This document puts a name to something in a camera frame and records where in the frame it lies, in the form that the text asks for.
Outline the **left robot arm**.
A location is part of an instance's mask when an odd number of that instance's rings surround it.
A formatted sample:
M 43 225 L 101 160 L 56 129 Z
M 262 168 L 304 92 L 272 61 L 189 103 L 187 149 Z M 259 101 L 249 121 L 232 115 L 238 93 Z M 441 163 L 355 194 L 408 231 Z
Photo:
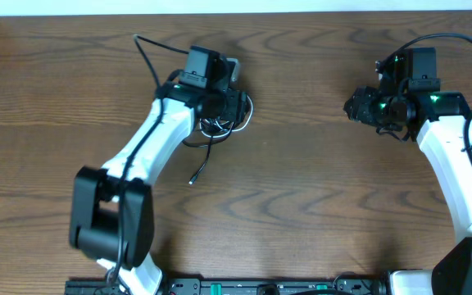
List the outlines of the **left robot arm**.
M 163 274 L 149 253 L 153 185 L 195 129 L 210 150 L 252 116 L 252 100 L 233 86 L 237 59 L 199 46 L 186 53 L 186 66 L 157 86 L 150 113 L 132 139 L 101 168 L 84 166 L 75 176 L 69 242 L 107 272 L 100 280 L 67 281 L 67 294 L 157 293 Z

